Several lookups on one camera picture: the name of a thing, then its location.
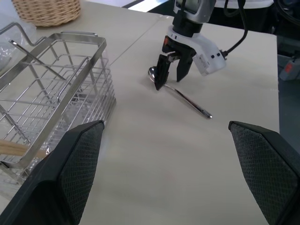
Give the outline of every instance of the black mesh pad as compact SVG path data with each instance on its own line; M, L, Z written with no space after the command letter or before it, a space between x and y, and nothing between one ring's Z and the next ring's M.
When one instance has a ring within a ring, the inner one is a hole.
M101 125L81 135L60 174L60 185L75 224L80 222L95 177L102 134L98 126Z
M298 176L259 133L230 128L245 180L270 225L276 224L298 188Z

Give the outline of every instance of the white table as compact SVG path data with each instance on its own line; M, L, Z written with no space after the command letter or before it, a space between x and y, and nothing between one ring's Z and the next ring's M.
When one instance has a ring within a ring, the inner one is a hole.
M207 77L193 65L176 83L171 65L170 83L212 113L207 120L147 77L172 20L88 3L77 21L38 32L92 31L108 43L117 104L80 224L267 225L227 127L239 120L279 130L276 37L249 32L227 67ZM202 29L223 50L242 32Z

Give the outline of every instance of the plastic bag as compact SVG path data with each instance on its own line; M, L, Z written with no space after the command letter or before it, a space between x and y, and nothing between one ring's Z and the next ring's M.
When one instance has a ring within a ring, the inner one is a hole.
M30 40L32 42L35 41L37 28L33 24L0 13L0 30L12 22L19 23ZM8 42L11 39L25 48L28 44L17 27L13 27L0 35L0 75L13 65L13 63L18 59L18 55L20 53L18 49Z

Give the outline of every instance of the stainless steel basket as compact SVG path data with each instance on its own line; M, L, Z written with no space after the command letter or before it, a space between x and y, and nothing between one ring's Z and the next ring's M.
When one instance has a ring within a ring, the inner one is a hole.
M32 43L31 52L0 78L0 138L28 146L23 156L0 155L0 194L11 198L70 128L108 119L115 103L106 41L94 33L61 32Z

